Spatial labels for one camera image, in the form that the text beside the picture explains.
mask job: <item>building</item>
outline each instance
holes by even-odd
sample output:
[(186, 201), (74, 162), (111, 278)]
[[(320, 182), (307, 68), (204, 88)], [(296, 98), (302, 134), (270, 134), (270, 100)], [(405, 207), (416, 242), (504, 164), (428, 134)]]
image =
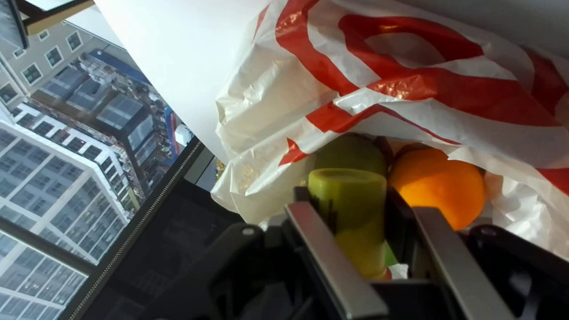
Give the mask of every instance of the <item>building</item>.
[(19, 91), (19, 86), (14, 82), (8, 72), (0, 66), (0, 105), (12, 109), (21, 104), (21, 100), (23, 93)]
[[(127, 224), (94, 162), (0, 123), (0, 217), (97, 264)], [(55, 319), (83, 276), (0, 235), (0, 315)]]
[(127, 180), (142, 201), (161, 178), (158, 166), (167, 159), (160, 100), (147, 98), (147, 84), (133, 80), (136, 73), (119, 73), (99, 56), (111, 57), (103, 50), (83, 54), (44, 82), (31, 102), (113, 144), (124, 168), (133, 169)]
[(19, 128), (35, 134), (39, 141), (47, 141), (71, 152), (79, 157), (79, 162), (83, 164), (90, 162), (92, 173), (101, 185), (106, 191), (111, 191), (110, 198), (120, 203), (119, 214), (124, 221), (129, 221), (140, 208), (138, 200), (127, 187), (124, 168), (113, 148), (24, 104), (12, 109), (12, 121)]
[(28, 102), (110, 146), (135, 203), (152, 192), (181, 153), (174, 148), (179, 121), (170, 121), (168, 107), (122, 48), (62, 24), (30, 38), (28, 50), (1, 45), (0, 56), (7, 75), (7, 84), (0, 80), (0, 95), (8, 100), (3, 105), (14, 111)]
[[(69, 24), (0, 41), (0, 219), (97, 265), (181, 153), (176, 128), (119, 47)], [(83, 281), (0, 230), (0, 319), (56, 319)]]

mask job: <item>red and white plastic bag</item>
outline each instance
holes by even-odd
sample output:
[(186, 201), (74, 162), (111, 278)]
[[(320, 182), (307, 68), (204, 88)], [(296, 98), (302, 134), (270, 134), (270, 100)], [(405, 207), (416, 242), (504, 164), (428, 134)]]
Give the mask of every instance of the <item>red and white plastic bag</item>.
[(343, 134), (421, 143), (501, 176), (494, 224), (569, 258), (569, 64), (391, 2), (273, 0), (227, 91), (211, 196), (259, 224)]

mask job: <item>metal bar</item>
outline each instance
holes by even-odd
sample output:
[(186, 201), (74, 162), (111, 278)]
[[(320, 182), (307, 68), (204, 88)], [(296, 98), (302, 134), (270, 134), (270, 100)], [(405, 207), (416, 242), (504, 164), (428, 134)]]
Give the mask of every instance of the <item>metal bar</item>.
[(170, 168), (170, 171), (161, 178), (154, 192), (140, 207), (138, 214), (129, 221), (129, 224), (111, 244), (104, 258), (99, 262), (97, 269), (71, 299), (60, 319), (83, 319), (85, 312), (88, 310), (95, 296), (103, 290), (111, 272), (119, 267), (131, 246), (138, 240), (138, 235), (154, 217), (165, 198), (170, 194), (176, 184), (183, 178), (183, 173), (188, 171), (188, 168), (195, 162), (202, 150), (204, 146), (197, 139), (192, 139), (192, 143), (176, 160), (174, 168)]
[(437, 272), (455, 294), (465, 319), (513, 319), (460, 237), (440, 212), (416, 208), (414, 219)]
[(83, 274), (83, 276), (90, 276), (92, 271), (95, 269), (92, 264), (67, 253), (62, 248), (56, 248), (55, 244), (40, 239), (39, 235), (30, 233), (28, 230), (23, 230), (17, 224), (12, 224), (10, 221), (0, 217), (0, 230), (8, 235), (10, 239), (23, 242), (24, 246), (49, 256), (51, 260)]
[(15, 0), (17, 11), (23, 13), (24, 16), (35, 16), (42, 15), (44, 11), (26, 0)]
[(28, 32), (28, 36), (33, 36), (33, 34), (39, 34), (42, 32), (44, 29), (49, 29), (51, 25), (56, 25), (58, 22), (87, 9), (94, 6), (92, 0), (74, 0), (74, 2), (67, 2), (63, 6), (58, 6), (58, 8), (53, 8), (49, 11), (42, 11), (42, 13), (37, 13), (37, 15), (30, 15), (23, 25)]
[(330, 287), (344, 319), (385, 319), (387, 304), (357, 274), (337, 249), (334, 237), (307, 201), (288, 207), (288, 217), (305, 242), (320, 272)]
[(15, 4), (15, 0), (7, 0), (7, 6), (8, 6), (8, 11), (10, 11), (10, 15), (12, 15), (12, 22), (10, 24), (7, 24), (7, 25), (1, 25), (1, 29), (3, 29), (3, 32), (5, 31), (10, 31), (10, 27), (12, 29), (15, 29), (15, 32), (17, 32), (17, 41), (14, 43), (14, 34), (10, 34), (12, 38), (7, 38), (12, 45), (15, 45), (15, 47), (21, 47), (21, 48), (28, 48), (28, 38), (26, 38), (26, 31), (24, 31), (24, 27), (23, 27), (23, 22), (21, 22), (21, 18), (19, 18), (19, 8), (17, 8), (17, 4)]

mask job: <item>red stripe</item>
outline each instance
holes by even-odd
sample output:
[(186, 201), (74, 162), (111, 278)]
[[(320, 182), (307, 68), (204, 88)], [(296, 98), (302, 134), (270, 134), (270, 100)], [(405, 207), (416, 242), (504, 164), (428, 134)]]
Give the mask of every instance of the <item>red stripe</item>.
[(300, 64), (323, 86), (346, 95), (357, 88), (343, 77), (334, 63), (314, 50), (307, 36), (307, 11), (318, 0), (289, 0), (275, 25), (277, 43), (293, 54)]
[(526, 50), (526, 54), (533, 64), (531, 95), (547, 109), (551, 116), (554, 116), (556, 104), (567, 93), (567, 84), (551, 61), (540, 57), (533, 50)]
[(538, 169), (558, 191), (569, 196), (569, 168), (567, 169)]
[(408, 70), (375, 54), (366, 40), (376, 34), (412, 32), (432, 43), (446, 61), (481, 56), (481, 48), (460, 34), (414, 18), (344, 16), (339, 22), (348, 50), (382, 80), (369, 86), (401, 100), (437, 100), (451, 109), (503, 123), (556, 127), (549, 112), (517, 82), (455, 75), (446, 70)]
[(435, 139), (440, 139), (449, 144), (456, 144), (455, 141), (444, 139), (444, 137), (426, 130), (424, 127), (419, 127), (419, 125), (401, 118), (394, 111), (380, 107), (380, 105), (373, 105), (359, 114), (348, 114), (346, 111), (336, 107), (334, 104), (327, 104), (327, 105), (320, 107), (318, 111), (307, 114), (305, 120), (311, 125), (314, 125), (320, 132), (344, 134), (344, 132), (352, 130), (355, 125), (359, 125), (360, 121), (364, 121), (375, 114), (389, 114), (396, 120), (408, 123), (414, 128), (419, 128), (421, 132), (424, 132)]
[(286, 164), (296, 164), (300, 162), (302, 159), (305, 159), (305, 153), (302, 153), (302, 150), (298, 148), (298, 144), (291, 139), (286, 139), (286, 153), (284, 157), (280, 159), (280, 164), (279, 166), (286, 166)]
[[(344, 111), (341, 111), (339, 107), (336, 107), (334, 104), (327, 104), (323, 107), (320, 107), (318, 111), (311, 112), (307, 118), (309, 123), (312, 123), (320, 132), (336, 132), (336, 134), (344, 134), (348, 130), (352, 130), (355, 125), (359, 125), (360, 121), (375, 116), (375, 114), (389, 114), (400, 121), (408, 123), (410, 127), (424, 132), (426, 136), (432, 136), (439, 141), (444, 141), (448, 144), (456, 144), (455, 141), (444, 139), (405, 118), (401, 118), (400, 114), (392, 112), (391, 109), (380, 107), (380, 105), (373, 105), (369, 109), (366, 109), (364, 112), (359, 114), (348, 114)], [(286, 166), (286, 164), (295, 164), (300, 162), (302, 159), (305, 159), (307, 155), (300, 152), (298, 144), (291, 139), (286, 139), (288, 143), (288, 150), (284, 153), (284, 157), (280, 159), (279, 166)]]
[(510, 80), (462, 77), (424, 68), (378, 80), (369, 89), (410, 102), (437, 100), (455, 111), (503, 123), (558, 125), (538, 102)]
[(465, 40), (462, 34), (417, 18), (369, 18), (348, 15), (339, 20), (337, 27), (344, 34), (346, 48), (382, 79), (398, 72), (407, 72), (407, 68), (400, 66), (394, 59), (371, 50), (366, 41), (380, 34), (416, 34), (437, 48), (444, 61), (483, 56), (480, 45)]

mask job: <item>orange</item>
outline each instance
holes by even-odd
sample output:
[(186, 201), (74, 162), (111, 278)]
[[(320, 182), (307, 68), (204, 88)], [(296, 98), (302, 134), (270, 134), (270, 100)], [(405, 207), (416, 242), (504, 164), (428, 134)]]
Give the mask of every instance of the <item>orange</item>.
[(439, 208), (453, 230), (467, 228), (485, 203), (481, 171), (430, 148), (403, 150), (391, 168), (389, 185), (408, 207)]

